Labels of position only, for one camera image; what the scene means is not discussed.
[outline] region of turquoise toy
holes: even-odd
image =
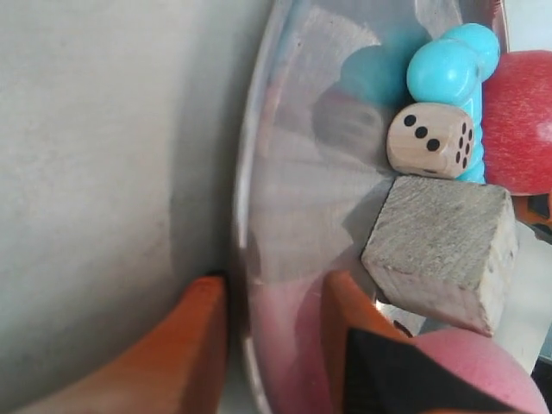
[[[460,181],[485,184],[482,83],[496,70],[499,57],[496,34],[468,23],[422,46],[408,66],[406,84],[416,101],[453,105],[474,120],[474,152],[467,170],[458,177]]]

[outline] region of pink ball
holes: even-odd
[[[522,412],[549,414],[533,379],[489,338],[463,329],[416,336],[430,358],[476,388]]]

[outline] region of blue plastic piece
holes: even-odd
[[[497,36],[485,26],[469,23],[422,46],[408,66],[406,84],[416,101],[453,105],[474,120],[474,151],[466,171],[457,178],[460,181],[486,182],[482,83],[496,70],[499,54]]]

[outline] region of black dot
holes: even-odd
[[[417,138],[425,138],[426,136],[428,136],[428,129],[425,127],[417,127],[414,135]]]
[[[416,117],[414,115],[407,115],[405,118],[405,125],[411,127],[416,123]]]
[[[441,142],[439,142],[439,140],[436,140],[435,138],[431,138],[426,145],[428,150],[431,151],[432,153],[435,152],[437,149],[439,149],[440,146],[441,146]]]

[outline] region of red ball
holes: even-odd
[[[533,379],[491,339],[463,329],[414,337],[416,345],[451,373],[521,412],[549,414]]]
[[[552,191],[552,52],[507,53],[483,84],[486,180],[514,195]]]

